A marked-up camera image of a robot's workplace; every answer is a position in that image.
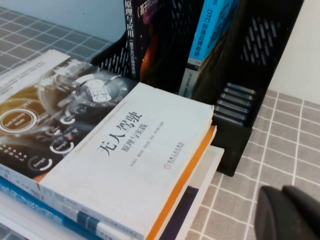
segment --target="book stack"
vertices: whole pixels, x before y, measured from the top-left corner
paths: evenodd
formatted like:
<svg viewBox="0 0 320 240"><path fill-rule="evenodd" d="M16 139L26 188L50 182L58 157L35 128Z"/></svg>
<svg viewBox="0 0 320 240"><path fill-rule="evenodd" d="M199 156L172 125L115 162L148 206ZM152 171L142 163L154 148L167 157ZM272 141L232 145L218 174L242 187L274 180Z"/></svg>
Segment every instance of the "book stack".
<svg viewBox="0 0 320 240"><path fill-rule="evenodd" d="M87 239L159 239L213 113L49 50L0 78L0 190Z"/></svg>

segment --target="book cover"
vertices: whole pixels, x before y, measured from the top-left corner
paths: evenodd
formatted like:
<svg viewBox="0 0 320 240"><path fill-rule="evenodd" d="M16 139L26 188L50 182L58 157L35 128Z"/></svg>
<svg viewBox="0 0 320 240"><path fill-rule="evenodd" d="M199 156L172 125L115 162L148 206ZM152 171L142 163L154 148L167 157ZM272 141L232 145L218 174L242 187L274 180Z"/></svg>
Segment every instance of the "book cover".
<svg viewBox="0 0 320 240"><path fill-rule="evenodd" d="M168 0L124 0L131 78L141 80L169 48Z"/></svg>
<svg viewBox="0 0 320 240"><path fill-rule="evenodd" d="M213 111L51 50L0 82L0 175L145 239Z"/></svg>
<svg viewBox="0 0 320 240"><path fill-rule="evenodd" d="M179 95L190 98L203 61L231 26L239 0L205 0L182 78Z"/></svg>
<svg viewBox="0 0 320 240"><path fill-rule="evenodd" d="M80 224L76 223L72 219L64 216L60 212L54 210L52 207L44 204L36 197L31 194L23 191L13 183L5 180L3 177L0 177L0 191L7 194L11 198L19 201L20 203L28 206L37 213L40 213L46 216L48 219L51 219L53 222L65 226L68 229L78 233L79 235L90 240L102 240L98 237L95 232L91 232Z"/></svg>

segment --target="gray checkered tablecloth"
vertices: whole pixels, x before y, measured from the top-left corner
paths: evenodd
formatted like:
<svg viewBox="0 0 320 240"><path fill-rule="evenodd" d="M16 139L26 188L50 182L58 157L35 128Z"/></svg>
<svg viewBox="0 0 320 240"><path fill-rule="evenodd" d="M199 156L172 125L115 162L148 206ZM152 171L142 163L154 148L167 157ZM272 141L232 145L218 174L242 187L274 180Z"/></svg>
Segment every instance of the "gray checkered tablecloth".
<svg viewBox="0 0 320 240"><path fill-rule="evenodd" d="M214 175L187 240L256 239L263 185L295 185L320 201L320 105L267 92L234 177Z"/></svg>
<svg viewBox="0 0 320 240"><path fill-rule="evenodd" d="M90 62L111 44L108 40L0 7L0 75L49 49Z"/></svg>

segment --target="magazine file organizer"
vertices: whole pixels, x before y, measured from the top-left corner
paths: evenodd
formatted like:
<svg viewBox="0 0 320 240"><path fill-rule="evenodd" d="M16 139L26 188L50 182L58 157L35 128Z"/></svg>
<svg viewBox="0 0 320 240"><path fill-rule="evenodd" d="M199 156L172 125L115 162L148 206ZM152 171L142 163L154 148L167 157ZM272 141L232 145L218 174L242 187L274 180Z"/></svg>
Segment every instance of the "magazine file organizer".
<svg viewBox="0 0 320 240"><path fill-rule="evenodd" d="M171 47L145 77L148 80L162 80L162 83L159 85L159 81L155 81L158 82L155 83L144 79L142 82L176 93L188 61L203 0L170 0L169 2L172 11L171 27L174 30ZM302 4L303 0L240 0L229 31L221 38L204 62L204 68L199 75L192 99L215 104L228 82L254 89L258 96L244 126L213 118L213 124L217 125L218 131L212 145L225 149L218 167L218 171L221 173L233 176L236 171ZM255 55L253 55L254 62L252 61L251 53L256 54L254 50L252 52L253 48L251 51L247 49L247 54L250 55L249 60L246 59L243 52L243 47L247 44L246 37L251 37L249 31L254 27L252 17L256 18L256 21L260 17L262 20L267 18L269 23L271 21L276 24L280 23L281 31L272 42L275 47L265 59L266 64L262 62L262 59L259 63L259 57ZM258 32L254 34L255 38L250 44L254 43ZM126 34L95 56L91 60L91 64L130 78Z"/></svg>
<svg viewBox="0 0 320 240"><path fill-rule="evenodd" d="M303 0L242 1L218 62L212 56L199 77L193 99L208 104L217 102L227 83L257 92L244 126L213 118L218 131L212 145L225 149L221 173L235 174L302 4Z"/></svg>

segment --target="blue book spine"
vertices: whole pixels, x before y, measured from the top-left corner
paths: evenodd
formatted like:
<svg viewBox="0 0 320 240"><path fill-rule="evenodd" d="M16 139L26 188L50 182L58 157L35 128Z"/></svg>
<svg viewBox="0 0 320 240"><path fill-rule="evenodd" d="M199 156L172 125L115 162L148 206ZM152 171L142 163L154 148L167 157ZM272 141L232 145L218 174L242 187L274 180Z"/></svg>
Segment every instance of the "blue book spine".
<svg viewBox="0 0 320 240"><path fill-rule="evenodd" d="M204 0L189 58L203 61L224 0Z"/></svg>
<svg viewBox="0 0 320 240"><path fill-rule="evenodd" d="M52 207L41 202L31 194L23 191L13 183L5 180L3 177L0 177L0 191L12 197L13 199L18 200L19 202L35 210L36 212L53 220L54 222L61 224L66 228L78 233L79 235L83 236L86 239L102 240L101 237L97 236L96 234L89 231L88 229L82 227L80 224L66 217L60 212L54 210Z"/></svg>
<svg viewBox="0 0 320 240"><path fill-rule="evenodd" d="M202 62L234 19L239 0L204 0L179 95L191 98Z"/></svg>

